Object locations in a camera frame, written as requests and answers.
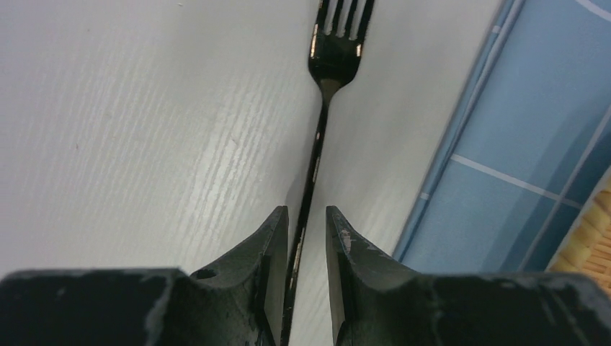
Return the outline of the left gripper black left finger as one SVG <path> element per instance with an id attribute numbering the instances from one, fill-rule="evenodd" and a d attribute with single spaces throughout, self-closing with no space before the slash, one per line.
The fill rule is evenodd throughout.
<path id="1" fill-rule="evenodd" d="M 190 276 L 203 294 L 202 345 L 278 345 L 282 332 L 289 216 L 277 206 L 234 248 Z"/>

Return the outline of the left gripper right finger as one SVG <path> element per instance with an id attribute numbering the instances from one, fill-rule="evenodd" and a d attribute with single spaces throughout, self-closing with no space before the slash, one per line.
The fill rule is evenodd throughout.
<path id="1" fill-rule="evenodd" d="M 407 345 L 407 283 L 418 273 L 326 208 L 326 265 L 335 345 Z"/>

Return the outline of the blue checked cloth napkin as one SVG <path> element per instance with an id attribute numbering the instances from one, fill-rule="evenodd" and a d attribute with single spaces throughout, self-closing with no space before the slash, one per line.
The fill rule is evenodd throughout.
<path id="1" fill-rule="evenodd" d="M 544 270 L 609 175 L 610 3 L 505 1 L 393 256 Z"/>

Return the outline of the black metal fork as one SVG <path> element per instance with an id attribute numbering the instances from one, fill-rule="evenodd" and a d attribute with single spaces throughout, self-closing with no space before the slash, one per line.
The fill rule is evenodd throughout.
<path id="1" fill-rule="evenodd" d="M 329 24 L 326 23 L 330 1 L 320 1 L 313 26 L 308 51 L 308 71 L 321 93 L 321 111 L 313 137 L 313 147 L 308 163 L 303 197 L 298 211 L 295 233 L 290 242 L 285 295 L 283 301 L 282 329 L 278 345 L 288 345 L 292 327 L 298 273 L 308 218 L 316 186 L 321 155 L 324 147 L 329 106 L 334 95 L 351 83 L 357 75 L 362 59 L 367 29 L 373 15 L 374 0 L 364 1 L 358 24 L 354 23 L 358 1 L 346 5 L 338 1 Z"/>

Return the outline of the woven bamboo placemat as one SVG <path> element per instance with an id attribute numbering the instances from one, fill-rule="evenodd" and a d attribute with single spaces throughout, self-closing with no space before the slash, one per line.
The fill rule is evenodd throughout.
<path id="1" fill-rule="evenodd" d="M 548 268 L 591 278 L 610 295 L 610 180 L 595 189 Z"/>

